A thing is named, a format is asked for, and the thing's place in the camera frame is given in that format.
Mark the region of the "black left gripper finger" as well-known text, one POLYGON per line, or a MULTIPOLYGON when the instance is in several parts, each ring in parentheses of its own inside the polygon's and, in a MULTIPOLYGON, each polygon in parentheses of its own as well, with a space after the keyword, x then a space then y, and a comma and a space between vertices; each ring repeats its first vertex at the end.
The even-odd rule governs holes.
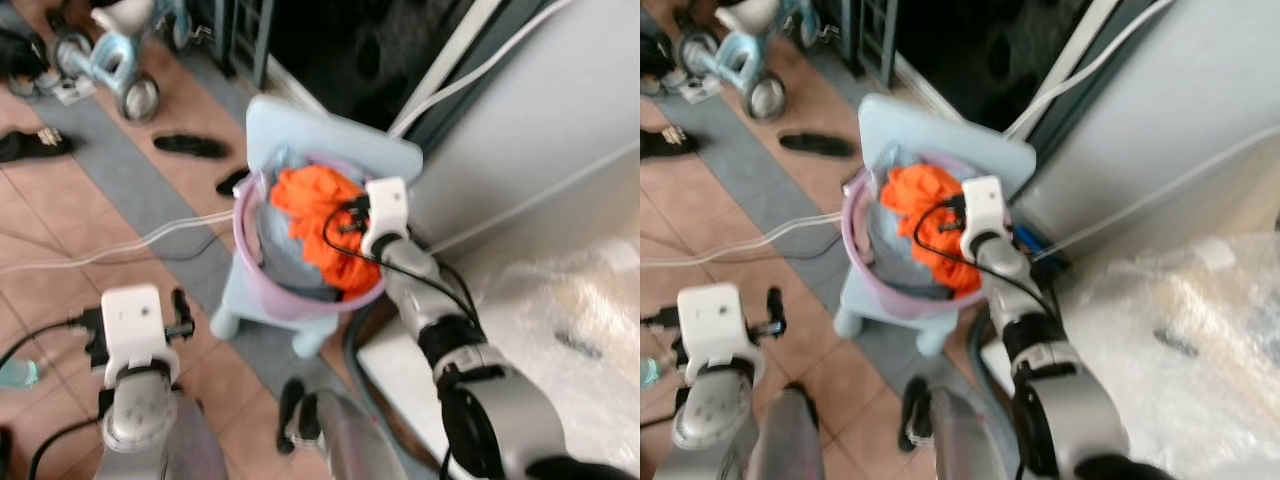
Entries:
POLYGON ((765 297, 767 321, 748 325, 749 339, 777 339, 786 333, 787 319, 785 314, 783 294, 781 288, 771 287, 765 297))
POLYGON ((195 334, 195 317, 189 310, 186 293, 183 289, 174 289, 170 298, 175 323, 165 328, 165 340, 172 342, 177 338, 188 340, 195 334))

